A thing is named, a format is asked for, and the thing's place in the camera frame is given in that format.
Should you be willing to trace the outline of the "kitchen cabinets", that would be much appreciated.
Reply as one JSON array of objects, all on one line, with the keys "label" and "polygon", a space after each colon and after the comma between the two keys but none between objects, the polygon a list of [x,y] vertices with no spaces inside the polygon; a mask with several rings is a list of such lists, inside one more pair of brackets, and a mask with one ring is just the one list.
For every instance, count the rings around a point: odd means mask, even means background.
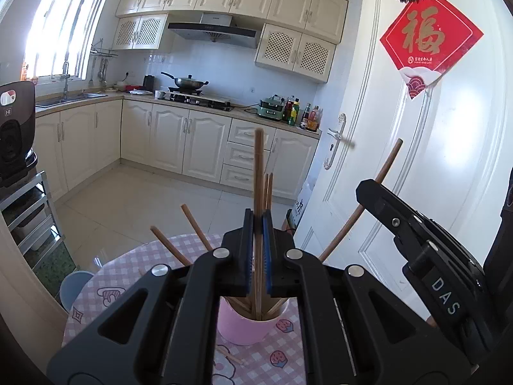
[{"label": "kitchen cabinets", "polygon": [[264,169],[273,195],[293,200],[320,134],[243,119],[238,111],[186,109],[136,98],[37,106],[35,150],[55,199],[121,160],[239,190],[252,190],[255,131],[264,133]]},{"label": "kitchen cabinets", "polygon": [[112,47],[161,49],[169,22],[215,13],[260,32],[257,65],[327,82],[347,9],[347,0],[120,0]]}]

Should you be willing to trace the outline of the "upper kitchen cabinets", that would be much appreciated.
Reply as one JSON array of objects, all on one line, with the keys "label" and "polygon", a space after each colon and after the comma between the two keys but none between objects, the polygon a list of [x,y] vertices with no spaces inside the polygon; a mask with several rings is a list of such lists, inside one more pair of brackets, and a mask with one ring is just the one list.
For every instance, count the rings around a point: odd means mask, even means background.
[{"label": "upper kitchen cabinets", "polygon": [[169,22],[215,13],[260,32],[257,65],[327,82],[347,9],[347,0],[120,0],[112,47],[161,49]]}]

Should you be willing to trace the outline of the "kitchen window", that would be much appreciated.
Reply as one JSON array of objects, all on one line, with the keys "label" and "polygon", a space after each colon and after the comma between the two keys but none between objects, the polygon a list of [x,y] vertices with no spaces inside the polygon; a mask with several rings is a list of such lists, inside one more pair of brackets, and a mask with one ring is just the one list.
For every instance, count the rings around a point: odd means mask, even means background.
[{"label": "kitchen window", "polygon": [[85,79],[105,0],[41,0],[25,45],[21,78]]}]

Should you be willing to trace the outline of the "pink cylindrical utensil cup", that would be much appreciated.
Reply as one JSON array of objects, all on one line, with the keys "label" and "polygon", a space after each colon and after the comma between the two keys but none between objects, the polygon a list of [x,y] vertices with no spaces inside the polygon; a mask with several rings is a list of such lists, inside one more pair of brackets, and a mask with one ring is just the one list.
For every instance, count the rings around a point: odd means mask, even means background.
[{"label": "pink cylindrical utensil cup", "polygon": [[217,318],[217,330],[222,338],[233,344],[240,346],[256,344],[261,342],[275,327],[279,317],[288,309],[289,303],[287,301],[269,320],[256,321],[240,315],[222,297]]}]

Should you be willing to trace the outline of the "green bottle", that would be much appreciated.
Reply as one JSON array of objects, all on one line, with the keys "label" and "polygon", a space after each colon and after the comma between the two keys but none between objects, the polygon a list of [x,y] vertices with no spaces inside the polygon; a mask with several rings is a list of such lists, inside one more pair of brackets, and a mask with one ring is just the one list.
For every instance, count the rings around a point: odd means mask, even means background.
[{"label": "green bottle", "polygon": [[293,107],[290,112],[289,125],[295,126],[297,124],[297,116],[299,113],[299,108],[300,108],[300,102],[299,102],[299,99],[296,98],[294,100]]}]

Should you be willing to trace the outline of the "green toaster appliance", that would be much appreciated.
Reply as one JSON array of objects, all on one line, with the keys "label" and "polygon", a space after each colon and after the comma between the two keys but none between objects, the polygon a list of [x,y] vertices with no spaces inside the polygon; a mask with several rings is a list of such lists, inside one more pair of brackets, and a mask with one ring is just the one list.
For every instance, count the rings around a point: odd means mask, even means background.
[{"label": "green toaster appliance", "polygon": [[261,99],[257,107],[257,115],[263,118],[281,121],[283,117],[284,99],[278,95]]}]

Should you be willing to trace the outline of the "white door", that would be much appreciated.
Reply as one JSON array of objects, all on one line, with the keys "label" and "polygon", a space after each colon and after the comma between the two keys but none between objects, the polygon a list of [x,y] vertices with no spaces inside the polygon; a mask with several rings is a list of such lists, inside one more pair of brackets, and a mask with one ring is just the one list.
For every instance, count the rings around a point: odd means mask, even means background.
[{"label": "white door", "polygon": [[[322,137],[315,186],[294,236],[327,249],[357,208],[356,189],[387,159],[384,185],[441,224],[479,261],[501,223],[512,169],[512,16],[503,0],[449,0],[483,37],[442,78],[411,99],[380,39],[403,9],[397,0],[349,0],[329,82],[315,95]],[[329,170],[324,161],[339,130]]]}]

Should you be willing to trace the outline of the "light blue stool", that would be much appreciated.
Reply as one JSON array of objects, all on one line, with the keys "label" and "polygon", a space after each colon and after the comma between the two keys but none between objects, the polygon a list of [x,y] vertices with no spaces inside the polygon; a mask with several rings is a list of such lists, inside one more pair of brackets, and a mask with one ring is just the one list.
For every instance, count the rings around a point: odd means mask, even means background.
[{"label": "light blue stool", "polygon": [[85,270],[76,270],[63,279],[59,288],[59,298],[64,309],[71,312],[72,305],[81,293],[83,287],[94,276],[94,273]]}]

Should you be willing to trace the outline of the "black wok on stove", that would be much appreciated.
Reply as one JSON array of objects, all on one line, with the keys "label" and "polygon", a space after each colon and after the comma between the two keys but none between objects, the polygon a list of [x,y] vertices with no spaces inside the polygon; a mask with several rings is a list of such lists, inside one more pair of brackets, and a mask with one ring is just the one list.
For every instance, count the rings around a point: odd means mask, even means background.
[{"label": "black wok on stove", "polygon": [[174,81],[174,84],[175,86],[177,86],[177,88],[185,92],[197,91],[209,84],[208,81],[202,82],[193,79],[192,75],[188,75],[188,77],[174,77],[170,73],[163,71],[161,72],[161,74],[165,77],[169,77],[171,80]]}]

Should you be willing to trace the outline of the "black kettle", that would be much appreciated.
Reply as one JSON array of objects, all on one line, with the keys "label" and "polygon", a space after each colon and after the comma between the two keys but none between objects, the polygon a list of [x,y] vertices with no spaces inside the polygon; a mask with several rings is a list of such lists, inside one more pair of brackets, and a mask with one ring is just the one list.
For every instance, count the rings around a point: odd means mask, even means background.
[{"label": "black kettle", "polygon": [[143,89],[153,92],[155,88],[155,77],[152,75],[145,75],[143,78]]}]

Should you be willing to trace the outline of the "metal storage rack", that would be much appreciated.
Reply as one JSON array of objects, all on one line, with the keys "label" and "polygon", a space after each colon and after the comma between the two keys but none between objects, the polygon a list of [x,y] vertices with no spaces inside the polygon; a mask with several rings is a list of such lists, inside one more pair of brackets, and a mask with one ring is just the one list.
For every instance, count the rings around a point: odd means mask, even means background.
[{"label": "metal storage rack", "polygon": [[16,183],[1,198],[1,213],[22,256],[32,270],[38,270],[64,246],[59,222],[45,171]]}]

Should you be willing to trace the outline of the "range hood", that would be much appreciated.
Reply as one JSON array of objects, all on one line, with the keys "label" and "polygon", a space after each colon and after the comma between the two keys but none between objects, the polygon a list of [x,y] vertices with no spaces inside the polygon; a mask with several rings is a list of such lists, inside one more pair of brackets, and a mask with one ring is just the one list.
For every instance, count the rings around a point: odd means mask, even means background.
[{"label": "range hood", "polygon": [[260,37],[257,30],[235,25],[231,16],[215,13],[204,13],[198,23],[171,21],[168,29],[186,40],[231,44],[251,49],[257,47]]}]

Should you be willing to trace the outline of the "dark rice cooker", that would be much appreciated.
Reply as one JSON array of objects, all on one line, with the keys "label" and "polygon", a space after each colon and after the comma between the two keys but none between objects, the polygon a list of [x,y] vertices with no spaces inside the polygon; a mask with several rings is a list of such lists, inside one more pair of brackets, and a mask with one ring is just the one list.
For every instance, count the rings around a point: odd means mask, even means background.
[{"label": "dark rice cooker", "polygon": [[1,86],[1,187],[7,188],[34,169],[38,157],[33,150],[36,133],[36,92],[30,81]]}]

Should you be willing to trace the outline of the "red fu door decoration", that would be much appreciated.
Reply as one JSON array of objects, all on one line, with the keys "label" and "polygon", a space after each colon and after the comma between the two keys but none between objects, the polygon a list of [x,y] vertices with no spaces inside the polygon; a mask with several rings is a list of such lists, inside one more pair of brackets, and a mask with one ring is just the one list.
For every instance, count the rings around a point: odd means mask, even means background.
[{"label": "red fu door decoration", "polygon": [[416,98],[450,70],[483,32],[448,0],[406,4],[380,39]]}]

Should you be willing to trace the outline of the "sink faucet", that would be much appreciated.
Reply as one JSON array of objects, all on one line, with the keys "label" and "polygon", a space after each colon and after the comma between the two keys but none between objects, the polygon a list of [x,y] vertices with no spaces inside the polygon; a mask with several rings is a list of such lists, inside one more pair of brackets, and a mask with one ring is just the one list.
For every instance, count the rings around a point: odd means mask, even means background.
[{"label": "sink faucet", "polygon": [[69,80],[71,78],[70,74],[70,64],[68,60],[65,60],[63,62],[63,70],[59,77],[61,81],[63,81],[63,92],[62,95],[57,98],[57,101],[59,103],[65,102],[68,100],[68,93],[69,93]]}]

